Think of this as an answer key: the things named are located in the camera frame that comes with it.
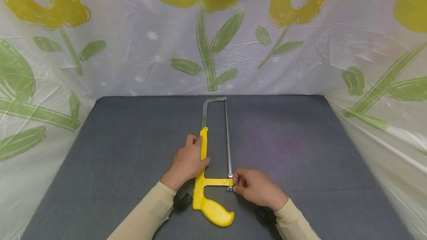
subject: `right hand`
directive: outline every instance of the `right hand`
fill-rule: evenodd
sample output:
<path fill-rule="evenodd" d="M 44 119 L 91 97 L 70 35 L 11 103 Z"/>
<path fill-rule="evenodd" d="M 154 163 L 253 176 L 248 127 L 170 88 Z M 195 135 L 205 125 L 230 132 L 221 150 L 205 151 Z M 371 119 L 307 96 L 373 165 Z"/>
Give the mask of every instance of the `right hand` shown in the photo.
<path fill-rule="evenodd" d="M 288 196 L 259 170 L 238 168 L 233 175 L 233 192 L 247 201 L 273 211 L 280 210 L 289 200 Z"/>

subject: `hacksaw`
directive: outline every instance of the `hacksaw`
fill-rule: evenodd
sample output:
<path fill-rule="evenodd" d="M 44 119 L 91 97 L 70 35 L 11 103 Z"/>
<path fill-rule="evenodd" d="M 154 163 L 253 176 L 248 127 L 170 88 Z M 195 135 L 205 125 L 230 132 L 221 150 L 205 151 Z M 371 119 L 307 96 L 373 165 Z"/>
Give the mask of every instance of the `hacksaw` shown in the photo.
<path fill-rule="evenodd" d="M 225 134 L 227 143 L 227 164 L 228 164 L 228 178 L 227 179 L 211 179 L 205 178 L 205 170 L 203 170 L 197 177 L 193 190 L 193 209 L 200 210 L 211 223 L 219 227 L 227 227 L 234 220 L 234 212 L 228 212 L 218 202 L 205 198 L 205 186 L 228 186 L 227 190 L 233 187 L 233 170 L 231 168 L 231 154 L 230 154 L 230 133 L 228 131 L 228 112 L 227 112 L 227 97 L 216 97 L 208 99 L 203 103 L 202 114 L 202 130 L 200 136 L 202 139 L 202 151 L 200 159 L 206 158 L 208 149 L 208 128 L 206 127 L 206 120 L 208 114 L 208 104 L 214 101 L 223 101 L 225 105 Z"/>

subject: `beige sleeve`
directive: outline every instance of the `beige sleeve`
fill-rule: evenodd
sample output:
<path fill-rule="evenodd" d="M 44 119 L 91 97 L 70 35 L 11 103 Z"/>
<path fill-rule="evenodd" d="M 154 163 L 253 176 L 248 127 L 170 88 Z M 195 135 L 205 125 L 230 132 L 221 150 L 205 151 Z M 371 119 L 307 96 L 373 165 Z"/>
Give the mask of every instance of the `beige sleeve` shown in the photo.
<path fill-rule="evenodd" d="M 151 240 L 169 218 L 175 195 L 174 190 L 158 182 L 107 240 Z"/>
<path fill-rule="evenodd" d="M 292 200 L 274 213 L 277 220 L 277 230 L 283 239 L 287 240 L 320 240 L 308 221 Z"/>

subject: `black object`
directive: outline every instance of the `black object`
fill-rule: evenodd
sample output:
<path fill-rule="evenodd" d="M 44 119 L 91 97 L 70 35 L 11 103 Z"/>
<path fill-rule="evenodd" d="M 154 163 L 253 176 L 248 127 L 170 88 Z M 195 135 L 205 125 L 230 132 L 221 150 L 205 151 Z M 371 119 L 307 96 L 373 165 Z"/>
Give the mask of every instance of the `black object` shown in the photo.
<path fill-rule="evenodd" d="M 193 198 L 189 193 L 185 193 L 182 198 L 176 195 L 173 197 L 173 210 L 178 212 L 184 211 L 191 204 L 191 201 L 193 201 Z"/>
<path fill-rule="evenodd" d="M 256 207 L 255 216 L 260 223 L 277 224 L 276 215 L 269 207 Z"/>

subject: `left hand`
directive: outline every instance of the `left hand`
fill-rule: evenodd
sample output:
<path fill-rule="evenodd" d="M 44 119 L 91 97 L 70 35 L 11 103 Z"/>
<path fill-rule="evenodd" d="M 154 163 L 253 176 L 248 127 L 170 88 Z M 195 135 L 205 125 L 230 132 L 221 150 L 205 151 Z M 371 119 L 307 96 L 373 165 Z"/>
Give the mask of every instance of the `left hand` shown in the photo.
<path fill-rule="evenodd" d="M 196 177 L 211 162 L 210 158 L 200 159 L 202 150 L 202 136 L 197 138 L 189 134 L 185 147 L 176 153 L 171 168 L 163 175 L 160 182 L 174 191 L 188 180 Z"/>

